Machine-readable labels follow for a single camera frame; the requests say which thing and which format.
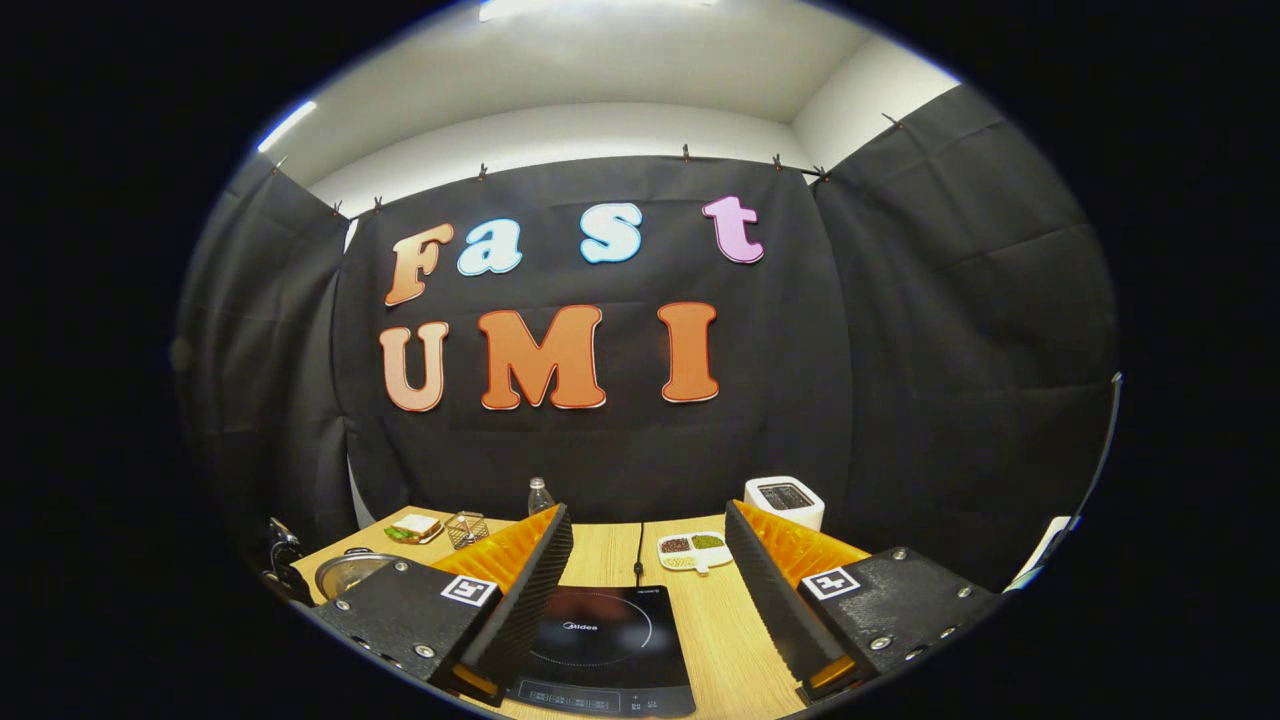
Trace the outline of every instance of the white toaster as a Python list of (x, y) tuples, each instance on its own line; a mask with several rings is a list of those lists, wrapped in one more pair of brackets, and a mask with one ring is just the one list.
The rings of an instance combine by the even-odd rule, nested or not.
[(826, 503), (795, 478), (778, 475), (748, 480), (742, 502), (799, 523), (810, 530), (822, 530), (822, 511)]

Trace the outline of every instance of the white wall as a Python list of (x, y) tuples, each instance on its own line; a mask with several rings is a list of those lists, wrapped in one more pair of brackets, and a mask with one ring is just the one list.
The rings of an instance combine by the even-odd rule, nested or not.
[(845, 60), (800, 109), (791, 127), (813, 161), (831, 169), (895, 119), (960, 81), (886, 37), (874, 36)]
[(620, 155), (732, 158), (809, 168), (809, 154), (790, 127), (684, 105), (591, 102), (489, 115), (412, 137), (367, 155), (308, 187), (342, 214), (372, 209), (439, 184), (488, 172)]

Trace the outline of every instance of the black backdrop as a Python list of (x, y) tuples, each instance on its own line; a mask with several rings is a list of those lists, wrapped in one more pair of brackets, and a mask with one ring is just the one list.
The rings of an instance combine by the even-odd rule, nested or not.
[(1000, 591), (1098, 462), (1106, 260), (1048, 160), (957, 86), (813, 184), (852, 348), (845, 520)]
[[(754, 264), (721, 254), (701, 208), (727, 195), (756, 211), (764, 246)], [(631, 202), (643, 243), (622, 263), (589, 264), (579, 251), (582, 213)], [(520, 264), (462, 275), (466, 233), (495, 218), (521, 225)], [(440, 223), (454, 225), (424, 293), (387, 307), (392, 246)], [(708, 346), (719, 395), (669, 404), (668, 302), (716, 307)], [(488, 341), (477, 318), (518, 310), (541, 341), (556, 311), (594, 305), (595, 372), (607, 400), (591, 410), (529, 401), (481, 406)], [(425, 413), (388, 397), (378, 334), (413, 334), (410, 386), (422, 383), (417, 327), (447, 322), (444, 395)], [(801, 478), (836, 507), (849, 464), (849, 340), (831, 245), (801, 174), (735, 160), (608, 158), (553, 163), (433, 188), (360, 217), (343, 260), (334, 315), (334, 372), (347, 413), (351, 462), (374, 516), (406, 502), (499, 518), (524, 512), (540, 475), (585, 523), (709, 515), (741, 497), (750, 478)], [(832, 524), (838, 520), (833, 514)]]
[(269, 516), (315, 548), (358, 529), (329, 350), (347, 225), (255, 155), (187, 272), (173, 354), (192, 482), (212, 488), (255, 562)]
[[(1111, 282), (1057, 173), (977, 92), (900, 124), (810, 187), (792, 169), (678, 158), (460, 181), (365, 213), (346, 254), (347, 220), (253, 159), (210, 219), (179, 323), (192, 433), (243, 544), (268, 514), (311, 547), (353, 532), (344, 456), (375, 518), (407, 503), (520, 516), (540, 475), (579, 521), (660, 520), (790, 474), (828, 503), (827, 532), (872, 552), (909, 544), (1002, 589), (1097, 464)], [(756, 211), (754, 264), (722, 255), (701, 214), (728, 195)], [(643, 213), (626, 261), (580, 255), (580, 218), (602, 202)], [(520, 264), (463, 275), (466, 234), (497, 218), (520, 223)], [(425, 291), (388, 307), (392, 247), (442, 223), (454, 238)], [(717, 309), (709, 401), (660, 396), (668, 302)], [(518, 310), (541, 341), (567, 305), (603, 313), (604, 406), (484, 409), (477, 318)], [(420, 387), (429, 322), (449, 324), (443, 398), (410, 413), (388, 397), (378, 336), (410, 329)]]

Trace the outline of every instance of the sandwich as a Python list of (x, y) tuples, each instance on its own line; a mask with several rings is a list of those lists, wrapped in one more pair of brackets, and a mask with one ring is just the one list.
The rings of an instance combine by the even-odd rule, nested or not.
[(435, 536), (440, 534), (444, 525), (435, 518), (426, 515), (406, 515), (392, 523), (383, 532), (387, 537), (404, 544), (425, 544)]

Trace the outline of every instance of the ceiling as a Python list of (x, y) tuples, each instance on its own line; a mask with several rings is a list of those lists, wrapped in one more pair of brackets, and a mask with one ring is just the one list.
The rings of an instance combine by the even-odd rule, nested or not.
[(484, 23), (479, 6), (458, 3), (357, 61), (266, 155), (288, 156), (289, 177), (310, 186), (425, 132), (575, 102), (790, 123), (872, 36), (796, 0), (559, 0)]

